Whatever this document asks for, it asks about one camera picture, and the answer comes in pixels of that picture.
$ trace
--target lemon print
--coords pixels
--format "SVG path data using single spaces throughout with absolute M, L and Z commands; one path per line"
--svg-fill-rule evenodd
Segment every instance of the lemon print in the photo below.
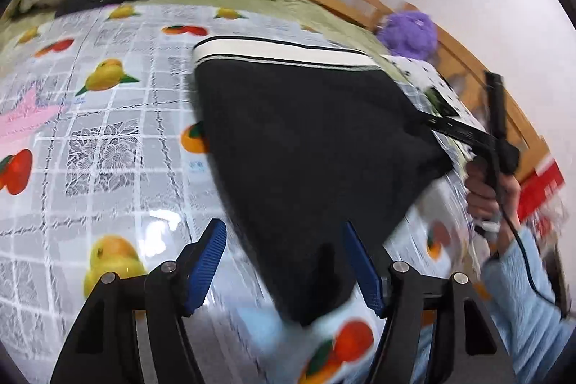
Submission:
M 106 59 L 88 76 L 84 86 L 76 93 L 76 96 L 82 95 L 87 91 L 108 90 L 116 87 L 119 83 L 139 81 L 137 78 L 125 74 L 122 61 L 118 59 Z
M 39 36 L 40 34 L 38 33 L 38 27 L 28 28 L 28 30 L 26 30 L 24 34 L 22 34 L 22 36 L 19 38 L 18 44 L 22 45 L 24 43 L 28 43 L 32 38 Z
M 128 17 L 133 17 L 134 15 L 140 15 L 138 14 L 135 10 L 134 7 L 132 5 L 119 5 L 118 7 L 116 7 L 108 16 L 108 20 L 110 19 L 125 19 Z
M 92 247 L 90 268 L 84 277 L 86 298 L 106 272 L 115 272 L 121 279 L 146 275 L 146 269 L 134 247 L 117 235 L 103 236 Z
M 228 20 L 236 20 L 236 19 L 245 19 L 244 15 L 239 14 L 234 9 L 228 9 L 226 7 L 221 7 L 216 12 L 215 19 L 228 19 Z

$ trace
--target wooden bed frame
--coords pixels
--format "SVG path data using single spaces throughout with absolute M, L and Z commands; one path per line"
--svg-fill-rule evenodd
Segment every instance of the wooden bed frame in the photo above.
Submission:
M 361 0 L 362 8 L 352 6 L 342 0 L 311 0 L 338 17 L 360 25 L 370 31 L 382 21 L 385 15 L 393 11 L 379 0 Z M 412 4 L 405 4 L 404 10 L 418 10 Z M 436 70 L 442 77 L 449 79 L 462 76 L 465 90 L 460 99 L 470 110 L 482 105 L 484 71 L 486 67 L 465 47 L 456 41 L 444 29 L 438 28 L 438 57 Z M 535 131 L 514 99 L 506 93 L 506 112 L 508 114 L 508 140 L 521 150 L 520 166 L 516 177 L 522 181 L 548 154 L 545 140 Z

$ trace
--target purple plush toy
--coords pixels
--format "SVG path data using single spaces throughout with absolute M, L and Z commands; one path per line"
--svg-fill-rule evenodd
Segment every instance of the purple plush toy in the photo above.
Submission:
M 386 25 L 376 38 L 393 55 L 412 59 L 428 59 L 438 44 L 436 25 L 424 12 L 406 11 L 388 16 Z

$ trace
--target hand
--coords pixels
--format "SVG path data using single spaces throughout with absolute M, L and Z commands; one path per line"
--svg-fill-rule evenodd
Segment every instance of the hand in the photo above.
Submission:
M 496 202 L 496 192 L 485 183 L 486 162 L 481 158 L 475 158 L 466 165 L 468 178 L 464 185 L 470 191 L 466 197 L 468 213 L 474 218 L 490 220 L 500 211 Z M 500 174 L 500 186 L 502 187 L 502 208 L 514 227 L 519 230 L 518 203 L 520 201 L 520 184 L 513 176 Z M 514 239 L 508 223 L 502 220 L 496 246 L 500 254 L 504 254 Z

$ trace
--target green bedsheet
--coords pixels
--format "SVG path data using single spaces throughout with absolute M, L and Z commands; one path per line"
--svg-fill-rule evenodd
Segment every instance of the green bedsheet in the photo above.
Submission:
M 382 59 L 381 54 L 388 54 L 388 50 L 371 32 L 348 23 L 307 0 L 141 0 L 135 4 L 212 5 L 298 22 L 322 33 L 329 40 L 364 51 L 372 56 L 391 78 L 405 81 L 394 66 Z M 53 18 L 54 12 L 50 11 L 26 15 L 18 20 L 3 20 L 0 22 L 0 48 L 3 49 L 10 39 L 28 28 L 49 22 Z

